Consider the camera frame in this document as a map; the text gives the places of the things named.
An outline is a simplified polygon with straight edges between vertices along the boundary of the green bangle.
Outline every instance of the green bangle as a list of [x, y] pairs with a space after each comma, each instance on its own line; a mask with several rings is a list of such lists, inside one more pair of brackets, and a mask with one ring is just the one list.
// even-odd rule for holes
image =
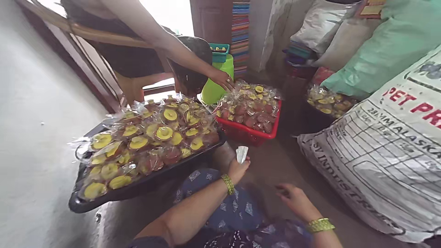
[[234, 184], [231, 181], [231, 178], [227, 174], [222, 175], [221, 178], [224, 180], [225, 184], [228, 187], [228, 194], [234, 194]]
[[308, 231], [311, 233], [318, 233], [321, 231], [335, 229], [335, 226], [329, 222], [328, 218], [320, 218], [318, 220], [309, 222], [306, 229], [308, 229]]

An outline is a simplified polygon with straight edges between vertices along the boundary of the stacked plastic mats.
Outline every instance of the stacked plastic mats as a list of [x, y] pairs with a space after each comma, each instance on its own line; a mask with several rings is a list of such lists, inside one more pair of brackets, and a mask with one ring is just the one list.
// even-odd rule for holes
[[248, 27], [250, 20], [250, 0], [233, 0], [233, 25], [231, 28], [230, 53], [234, 58], [234, 77], [240, 78], [247, 72], [248, 54]]

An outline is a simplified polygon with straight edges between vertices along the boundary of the white bag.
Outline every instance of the white bag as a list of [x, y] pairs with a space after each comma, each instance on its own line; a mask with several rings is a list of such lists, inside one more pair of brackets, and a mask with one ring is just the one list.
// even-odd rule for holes
[[302, 151], [371, 227], [412, 243], [441, 234], [441, 46]]
[[354, 15], [356, 5], [316, 0], [306, 13], [302, 28], [291, 36], [291, 40], [323, 54], [342, 21]]
[[312, 66], [339, 71], [380, 25], [379, 19], [350, 18], [343, 21], [326, 52]]

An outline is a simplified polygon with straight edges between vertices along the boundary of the plastic basket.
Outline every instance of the plastic basket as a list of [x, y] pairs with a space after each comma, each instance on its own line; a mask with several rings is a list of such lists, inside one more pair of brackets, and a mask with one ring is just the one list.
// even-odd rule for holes
[[219, 49], [222, 49], [225, 47], [225, 52], [222, 53], [216, 53], [213, 52], [213, 63], [225, 63], [227, 61], [227, 54], [230, 52], [230, 45], [229, 44], [220, 44], [220, 43], [209, 43], [210, 46], [213, 49], [216, 49], [218, 47]]
[[219, 124], [221, 124], [222, 130], [229, 139], [238, 141], [244, 145], [259, 147], [266, 140], [274, 139], [276, 137], [281, 107], [282, 101], [279, 101], [279, 112], [277, 113], [276, 121], [273, 125], [273, 131], [270, 134], [251, 129], [234, 121], [222, 119], [218, 116], [216, 117], [216, 120]]

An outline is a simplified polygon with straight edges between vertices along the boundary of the wrist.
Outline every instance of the wrist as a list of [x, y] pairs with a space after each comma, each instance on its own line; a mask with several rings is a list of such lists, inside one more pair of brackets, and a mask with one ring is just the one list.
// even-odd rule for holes
[[207, 64], [207, 68], [205, 69], [205, 76], [209, 78], [215, 78], [216, 72], [217, 72], [216, 68]]
[[237, 185], [239, 183], [240, 179], [242, 179], [242, 177], [235, 177], [234, 175], [230, 175], [230, 173], [227, 173], [227, 176], [230, 177], [230, 179], [234, 185]]
[[320, 213], [309, 214], [309, 215], [303, 217], [303, 219], [306, 223], [309, 223], [311, 221], [316, 221], [321, 218], [323, 218], [323, 215]]

